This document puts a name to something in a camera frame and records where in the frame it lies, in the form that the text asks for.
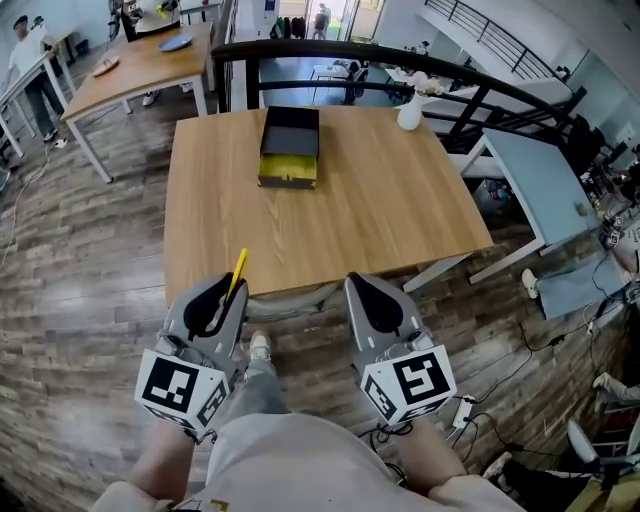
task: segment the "wooden floor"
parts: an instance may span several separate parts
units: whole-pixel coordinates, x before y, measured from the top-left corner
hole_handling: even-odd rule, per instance
[[[74,66],[81,74],[87,62]],[[126,476],[151,423],[133,402],[144,348],[153,347],[166,313],[162,237],[169,157],[175,122],[196,115],[192,95],[163,93],[149,109],[133,102],[94,117],[87,129],[116,177],[104,184],[70,139],[50,154],[44,176],[21,197],[16,243],[0,270],[0,476],[29,510],[87,509],[110,482]],[[45,163],[42,143],[23,137],[27,156],[0,193],[0,246],[9,240],[13,204],[30,173]],[[467,276],[531,239],[525,226],[492,230],[496,247],[469,258],[414,294],[426,324],[447,347],[460,393],[482,397],[527,357],[583,323],[582,311],[546,322],[530,301],[519,273],[554,271],[590,253],[585,237],[542,259],[532,256],[479,285]],[[397,283],[411,275],[395,275]],[[274,339],[273,361],[288,405],[360,433],[375,425],[372,407],[355,387],[342,293],[321,312],[286,318],[250,318],[243,340],[257,329]],[[598,367],[619,372],[627,343],[619,316],[594,338]],[[558,452],[565,420],[577,415],[587,430],[598,423],[590,390],[593,371],[585,329],[555,348],[536,352],[511,380],[474,413],[496,418],[507,442]],[[445,431],[457,408],[452,400],[434,421]],[[501,444],[486,417],[467,461],[479,471]],[[456,450],[464,456],[473,432]],[[202,486],[210,445],[199,448],[192,488]],[[382,450],[395,457],[391,445]],[[536,466],[555,459],[526,456]]]

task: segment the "blue plate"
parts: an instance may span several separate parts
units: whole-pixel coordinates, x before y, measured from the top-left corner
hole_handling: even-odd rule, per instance
[[[174,36],[162,42],[158,48],[161,52],[175,52],[189,46],[191,41],[193,41],[193,36],[189,34]]]

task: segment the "metal railing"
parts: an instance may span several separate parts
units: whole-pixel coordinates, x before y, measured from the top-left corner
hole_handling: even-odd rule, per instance
[[[478,43],[496,54],[509,65],[512,73],[523,80],[549,77],[560,79],[546,62],[518,38],[467,4],[458,0],[425,0],[425,5],[469,32]]]
[[[245,61],[246,63],[248,109],[259,108],[260,91],[274,89],[328,87],[399,92],[407,96],[413,93],[413,89],[406,85],[379,82],[357,82],[350,80],[261,81],[260,61],[262,59],[284,57],[360,59],[363,61],[390,64],[391,66],[398,66],[404,69],[423,71],[440,77],[460,79],[466,83],[475,84],[478,88],[472,98],[464,98],[453,94],[442,94],[439,96],[439,98],[443,100],[464,105],[462,112],[458,116],[424,112],[424,116],[427,118],[452,123],[452,128],[448,132],[441,132],[437,135],[441,138],[447,149],[457,149],[456,152],[464,152],[470,140],[475,136],[475,133],[465,132],[467,128],[493,128],[558,144],[558,141],[562,142],[563,137],[565,137],[564,128],[576,125],[575,120],[568,114],[575,107],[581,96],[572,98],[572,100],[566,102],[566,104],[553,106],[493,77],[440,59],[370,44],[287,39],[245,41],[234,44],[224,44],[213,49],[219,112],[230,111],[229,95],[227,92],[228,82],[224,75],[224,70],[227,69],[227,64],[233,61]],[[531,113],[513,112],[503,107],[486,103],[485,98],[491,91],[517,99],[531,107],[530,110],[532,112],[543,112],[545,118],[539,120],[540,116],[537,114],[531,115]],[[520,122],[515,123],[512,127],[499,122],[501,119],[517,120]],[[549,120],[552,121],[554,126],[549,126]],[[531,133],[532,127],[538,131]]]

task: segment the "yellow handle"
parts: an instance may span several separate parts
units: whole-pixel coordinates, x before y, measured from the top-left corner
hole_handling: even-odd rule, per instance
[[[238,281],[242,277],[242,271],[244,270],[244,264],[247,262],[247,258],[249,257],[249,249],[242,249],[240,251],[240,257],[238,258],[238,263],[236,263],[236,269],[233,272],[233,278],[231,278],[231,286],[229,286],[229,291],[227,292],[227,298],[224,300],[227,302],[229,297],[231,296],[231,292],[234,290]]]

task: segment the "black box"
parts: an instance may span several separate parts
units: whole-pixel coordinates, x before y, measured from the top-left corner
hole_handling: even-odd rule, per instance
[[[261,187],[313,189],[318,173],[320,112],[269,107],[260,145]]]

